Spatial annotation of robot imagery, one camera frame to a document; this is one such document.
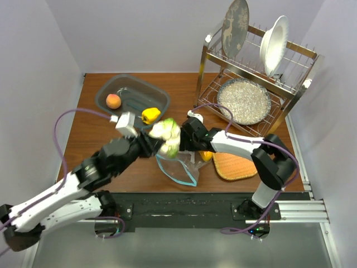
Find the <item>white fake cauliflower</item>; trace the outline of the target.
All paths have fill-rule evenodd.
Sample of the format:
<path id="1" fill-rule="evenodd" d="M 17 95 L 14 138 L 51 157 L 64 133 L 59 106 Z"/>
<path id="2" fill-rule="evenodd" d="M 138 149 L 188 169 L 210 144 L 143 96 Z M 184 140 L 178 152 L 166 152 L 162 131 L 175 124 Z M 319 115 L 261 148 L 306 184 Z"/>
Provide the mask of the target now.
<path id="1" fill-rule="evenodd" d="M 158 151 L 159 155 L 173 159 L 179 152 L 180 134 L 181 129 L 176 121 L 173 118 L 167 118 L 155 123 L 148 135 L 164 141 Z"/>

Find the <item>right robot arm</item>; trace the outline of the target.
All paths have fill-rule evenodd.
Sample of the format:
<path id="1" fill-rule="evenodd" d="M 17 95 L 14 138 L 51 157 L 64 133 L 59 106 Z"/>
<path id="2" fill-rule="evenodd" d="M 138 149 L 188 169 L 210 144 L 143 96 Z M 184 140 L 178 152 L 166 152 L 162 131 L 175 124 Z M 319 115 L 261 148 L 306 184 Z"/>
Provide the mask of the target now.
<path id="1" fill-rule="evenodd" d="M 249 138 L 219 128 L 208 130 L 195 117 L 188 118 L 181 126 L 180 150 L 227 153 L 252 161 L 261 179 L 248 206 L 248 212 L 254 219 L 262 219 L 268 213 L 268 207 L 278 192 L 299 170 L 295 156 L 278 136 L 269 134 Z"/>

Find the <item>clear zip top bag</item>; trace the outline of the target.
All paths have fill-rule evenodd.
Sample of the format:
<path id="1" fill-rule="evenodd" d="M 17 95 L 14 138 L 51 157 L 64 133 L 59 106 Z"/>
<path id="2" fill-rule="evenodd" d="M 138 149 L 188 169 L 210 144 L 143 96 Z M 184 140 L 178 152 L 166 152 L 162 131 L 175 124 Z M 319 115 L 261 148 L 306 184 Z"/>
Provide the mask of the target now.
<path id="1" fill-rule="evenodd" d="M 156 155 L 160 170 L 172 181 L 185 186 L 196 187 L 200 175 L 200 169 L 210 161 L 202 160 L 199 152 L 179 152 L 175 158 L 167 158 Z"/>

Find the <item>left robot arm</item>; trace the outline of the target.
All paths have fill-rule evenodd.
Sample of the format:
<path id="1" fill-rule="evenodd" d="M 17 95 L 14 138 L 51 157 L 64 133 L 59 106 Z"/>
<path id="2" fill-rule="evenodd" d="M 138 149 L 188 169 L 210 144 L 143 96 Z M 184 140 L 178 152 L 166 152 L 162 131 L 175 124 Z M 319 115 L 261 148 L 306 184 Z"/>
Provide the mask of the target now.
<path id="1" fill-rule="evenodd" d="M 50 231 L 82 219 L 117 220 L 117 205 L 108 191 L 95 192 L 138 158 L 158 153 L 164 140 L 146 132 L 115 138 L 85 159 L 62 180 L 34 198 L 1 206 L 1 231 L 8 247 L 19 252 Z"/>

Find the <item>fake brown egg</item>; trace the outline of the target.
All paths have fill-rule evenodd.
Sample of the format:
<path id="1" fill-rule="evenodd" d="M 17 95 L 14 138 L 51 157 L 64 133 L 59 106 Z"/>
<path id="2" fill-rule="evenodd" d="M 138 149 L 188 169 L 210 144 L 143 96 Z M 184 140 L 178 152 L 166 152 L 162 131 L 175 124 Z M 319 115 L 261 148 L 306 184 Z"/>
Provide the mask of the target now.
<path id="1" fill-rule="evenodd" d="M 116 94 L 108 94 L 105 102 L 110 109 L 118 109 L 122 104 L 121 98 Z"/>

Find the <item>orange fake fruit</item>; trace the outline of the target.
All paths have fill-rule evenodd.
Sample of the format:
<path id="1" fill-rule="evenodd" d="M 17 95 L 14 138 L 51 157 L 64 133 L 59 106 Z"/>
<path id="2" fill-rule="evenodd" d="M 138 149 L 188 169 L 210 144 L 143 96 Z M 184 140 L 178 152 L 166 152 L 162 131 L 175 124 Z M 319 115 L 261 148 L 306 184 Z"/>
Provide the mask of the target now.
<path id="1" fill-rule="evenodd" d="M 203 161 L 208 162 L 213 158 L 214 153 L 210 151 L 199 151 Z"/>

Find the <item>yellow fake bell pepper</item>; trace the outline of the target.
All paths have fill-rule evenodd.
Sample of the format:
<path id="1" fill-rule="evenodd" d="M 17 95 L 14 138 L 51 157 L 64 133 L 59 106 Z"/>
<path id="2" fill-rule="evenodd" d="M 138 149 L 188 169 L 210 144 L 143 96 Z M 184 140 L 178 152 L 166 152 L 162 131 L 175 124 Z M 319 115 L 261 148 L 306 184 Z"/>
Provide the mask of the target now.
<path id="1" fill-rule="evenodd" d="M 147 108 L 142 111 L 141 120 L 144 124 L 150 125 L 161 115 L 161 111 L 156 107 Z"/>

